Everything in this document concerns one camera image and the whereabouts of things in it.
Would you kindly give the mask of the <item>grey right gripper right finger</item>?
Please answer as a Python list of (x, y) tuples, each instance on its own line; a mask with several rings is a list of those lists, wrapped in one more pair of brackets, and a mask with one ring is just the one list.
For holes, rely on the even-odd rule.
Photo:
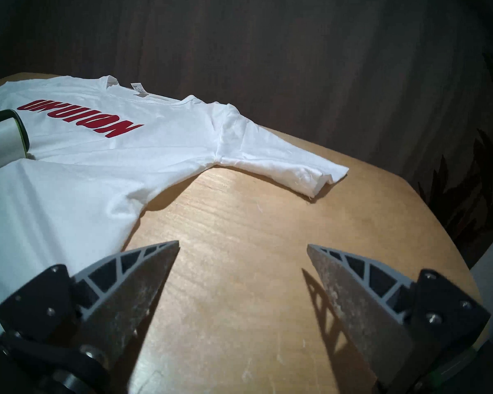
[(443, 385), (475, 358), (491, 314), (436, 270), (413, 281), (357, 254), (316, 244), (307, 254), (376, 385)]

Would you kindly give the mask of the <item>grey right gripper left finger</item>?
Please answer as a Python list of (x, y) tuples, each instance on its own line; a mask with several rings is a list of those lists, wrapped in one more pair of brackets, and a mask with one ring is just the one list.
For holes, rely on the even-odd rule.
[(70, 276), (52, 265), (0, 302), (0, 351), (28, 368), (106, 371), (168, 278), (179, 241), (107, 256)]

